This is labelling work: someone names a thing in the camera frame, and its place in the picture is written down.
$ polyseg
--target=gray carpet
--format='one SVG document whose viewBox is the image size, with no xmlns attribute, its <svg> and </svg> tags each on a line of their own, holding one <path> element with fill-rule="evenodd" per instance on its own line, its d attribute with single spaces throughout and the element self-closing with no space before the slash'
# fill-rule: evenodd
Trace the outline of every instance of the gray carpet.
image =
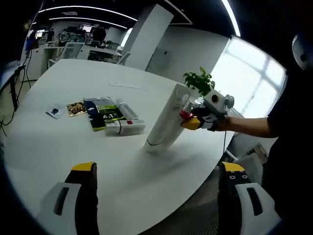
<svg viewBox="0 0 313 235">
<path fill-rule="evenodd" d="M 218 182 L 216 168 L 181 207 L 140 235 L 215 235 L 219 222 Z"/>
</svg>

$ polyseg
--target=snack package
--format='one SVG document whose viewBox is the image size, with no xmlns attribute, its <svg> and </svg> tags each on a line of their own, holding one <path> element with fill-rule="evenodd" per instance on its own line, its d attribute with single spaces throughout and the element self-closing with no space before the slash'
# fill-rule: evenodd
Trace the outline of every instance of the snack package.
<svg viewBox="0 0 313 235">
<path fill-rule="evenodd" d="M 73 103 L 73 104 L 68 104 L 67 109 L 68 109 L 68 113 L 71 117 L 77 116 L 80 114 L 84 114 L 87 112 L 83 101 Z"/>
<path fill-rule="evenodd" d="M 105 129 L 106 122 L 125 120 L 110 97 L 84 98 L 84 105 L 94 131 Z"/>
<path fill-rule="evenodd" d="M 51 117 L 58 119 L 62 114 L 61 106 L 59 104 L 54 104 L 53 106 L 48 108 L 46 113 L 49 114 Z"/>
</svg>

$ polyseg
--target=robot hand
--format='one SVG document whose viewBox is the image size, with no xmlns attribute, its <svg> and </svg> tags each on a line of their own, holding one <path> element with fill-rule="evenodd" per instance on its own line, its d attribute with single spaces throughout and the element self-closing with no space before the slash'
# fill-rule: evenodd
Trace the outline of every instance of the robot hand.
<svg viewBox="0 0 313 235">
<path fill-rule="evenodd" d="M 234 97 L 223 96 L 216 90 L 212 90 L 204 99 L 202 105 L 197 108 L 183 110 L 180 116 L 184 119 L 181 126 L 189 130 L 199 128 L 215 131 L 217 120 L 225 117 L 234 106 Z"/>
</svg>

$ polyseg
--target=white round table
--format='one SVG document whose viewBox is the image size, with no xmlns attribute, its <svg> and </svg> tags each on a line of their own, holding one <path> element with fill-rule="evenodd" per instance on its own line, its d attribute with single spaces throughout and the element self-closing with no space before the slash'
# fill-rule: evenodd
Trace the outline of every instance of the white round table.
<svg viewBox="0 0 313 235">
<path fill-rule="evenodd" d="M 160 222 L 204 182 L 223 153 L 224 132 L 184 130 L 161 156 L 141 150 L 176 82 L 104 62 L 60 60 L 34 84 L 12 121 L 5 163 L 17 195 L 33 216 L 40 200 L 79 163 L 97 163 L 100 234 L 135 235 Z M 107 137 L 88 115 L 58 120 L 54 103 L 83 97 L 122 98 L 143 119 L 145 133 Z M 233 133 L 228 132 L 226 146 Z"/>
</svg>

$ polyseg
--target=potted plant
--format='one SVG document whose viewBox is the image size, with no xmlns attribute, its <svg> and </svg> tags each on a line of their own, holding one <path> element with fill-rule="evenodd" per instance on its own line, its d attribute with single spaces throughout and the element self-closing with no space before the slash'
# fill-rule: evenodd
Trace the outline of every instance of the potted plant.
<svg viewBox="0 0 313 235">
<path fill-rule="evenodd" d="M 198 75 L 195 72 L 187 72 L 183 75 L 185 85 L 193 90 L 198 90 L 201 97 L 205 97 L 211 90 L 215 88 L 215 82 L 211 80 L 212 76 L 200 67 L 202 74 Z"/>
</svg>

